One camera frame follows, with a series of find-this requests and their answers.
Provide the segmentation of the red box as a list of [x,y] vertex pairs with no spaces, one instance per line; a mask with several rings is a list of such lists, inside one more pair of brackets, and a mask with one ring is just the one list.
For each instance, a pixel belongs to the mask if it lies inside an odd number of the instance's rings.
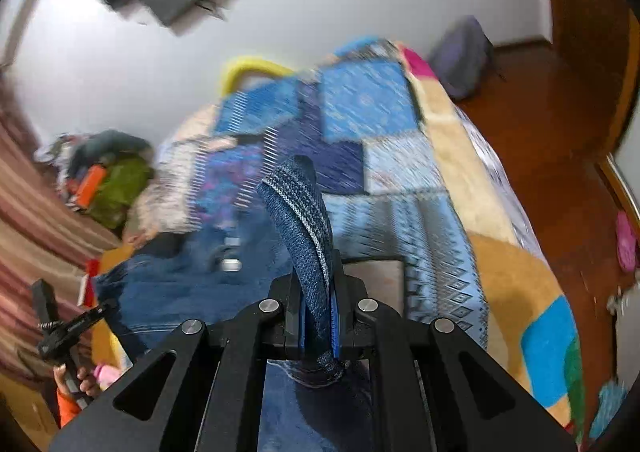
[[93,279],[100,274],[99,259],[90,259],[85,265],[85,274],[80,281],[77,305],[81,308],[93,308],[96,305]]

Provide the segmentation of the wooden lap desk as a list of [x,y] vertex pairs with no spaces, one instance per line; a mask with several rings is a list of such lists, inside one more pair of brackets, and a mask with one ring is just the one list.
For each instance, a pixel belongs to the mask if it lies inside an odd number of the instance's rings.
[[[134,246],[130,244],[107,250],[98,259],[98,264],[96,265],[98,274],[93,276],[91,283],[94,283],[94,280],[99,275],[110,272],[129,259],[133,253]],[[102,319],[91,328],[91,359],[96,365],[110,365],[118,368],[119,371],[125,371],[129,366],[128,358],[118,338],[112,332],[111,326],[108,325],[108,317],[110,315],[111,312],[106,310]]]

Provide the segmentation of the blue patchwork quilt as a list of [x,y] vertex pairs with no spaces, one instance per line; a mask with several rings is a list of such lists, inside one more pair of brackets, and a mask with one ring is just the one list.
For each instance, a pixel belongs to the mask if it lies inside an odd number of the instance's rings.
[[160,146],[128,229],[230,230],[258,209],[258,182],[294,155],[314,165],[345,258],[399,259],[410,319],[446,316],[487,344],[489,308],[469,238],[400,50],[385,39],[345,45],[322,65],[235,90],[186,120]]

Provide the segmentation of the colourful fleece blanket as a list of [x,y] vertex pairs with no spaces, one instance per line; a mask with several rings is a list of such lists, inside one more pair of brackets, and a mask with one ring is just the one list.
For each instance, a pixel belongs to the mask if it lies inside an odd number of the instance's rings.
[[420,55],[401,45],[399,60],[473,248],[488,303],[488,354],[581,442],[585,385],[570,304],[495,149]]

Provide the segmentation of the orange box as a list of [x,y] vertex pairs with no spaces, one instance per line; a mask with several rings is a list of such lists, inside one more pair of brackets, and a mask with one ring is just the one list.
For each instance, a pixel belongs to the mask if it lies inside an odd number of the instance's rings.
[[87,209],[91,205],[93,198],[96,196],[96,193],[98,193],[99,187],[106,176],[107,170],[101,165],[93,165],[88,169],[76,193],[75,204],[79,208]]

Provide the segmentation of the green storage box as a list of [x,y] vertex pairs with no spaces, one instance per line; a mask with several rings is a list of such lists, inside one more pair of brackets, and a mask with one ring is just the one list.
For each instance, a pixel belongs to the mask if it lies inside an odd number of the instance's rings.
[[88,216],[109,230],[123,225],[128,210],[152,178],[153,170],[140,156],[120,158],[107,169],[87,210]]

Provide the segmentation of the blue denim jacket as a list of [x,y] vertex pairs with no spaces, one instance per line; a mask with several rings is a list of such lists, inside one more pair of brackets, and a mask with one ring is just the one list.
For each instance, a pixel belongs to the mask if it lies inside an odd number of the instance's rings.
[[117,308],[107,323],[130,360],[181,322],[215,324],[265,299],[277,277],[295,273],[306,303],[307,361],[272,362],[265,379],[262,451],[369,451],[371,396],[360,364],[337,360],[333,235],[316,170],[302,155],[257,186],[256,206],[234,227],[203,227],[175,251],[148,244],[94,281]]

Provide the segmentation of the striped red curtain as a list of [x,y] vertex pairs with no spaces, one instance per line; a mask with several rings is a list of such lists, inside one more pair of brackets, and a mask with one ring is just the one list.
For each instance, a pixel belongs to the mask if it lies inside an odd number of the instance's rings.
[[36,140],[1,80],[1,373],[35,388],[50,376],[32,283],[45,279],[64,315],[75,315],[86,263],[119,245],[116,236],[68,209],[32,162]]

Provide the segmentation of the pink croc shoe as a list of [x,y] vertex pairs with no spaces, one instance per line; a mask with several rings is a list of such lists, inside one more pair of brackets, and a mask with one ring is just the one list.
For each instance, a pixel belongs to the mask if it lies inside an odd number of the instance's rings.
[[637,265],[637,238],[625,212],[619,211],[615,220],[616,253],[620,268],[625,273],[634,272]]

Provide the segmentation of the grey purple backpack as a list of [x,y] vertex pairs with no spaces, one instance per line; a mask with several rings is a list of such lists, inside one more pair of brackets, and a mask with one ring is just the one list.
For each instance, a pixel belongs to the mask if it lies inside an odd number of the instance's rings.
[[436,78],[451,100],[471,96],[494,61],[494,45],[472,15],[460,18],[427,56]]

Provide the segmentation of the wooden door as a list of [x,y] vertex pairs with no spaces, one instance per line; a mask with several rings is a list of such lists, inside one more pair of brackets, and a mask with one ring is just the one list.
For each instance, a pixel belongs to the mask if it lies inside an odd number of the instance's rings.
[[550,0],[552,43],[603,97],[602,152],[620,146],[639,86],[639,13],[632,0]]

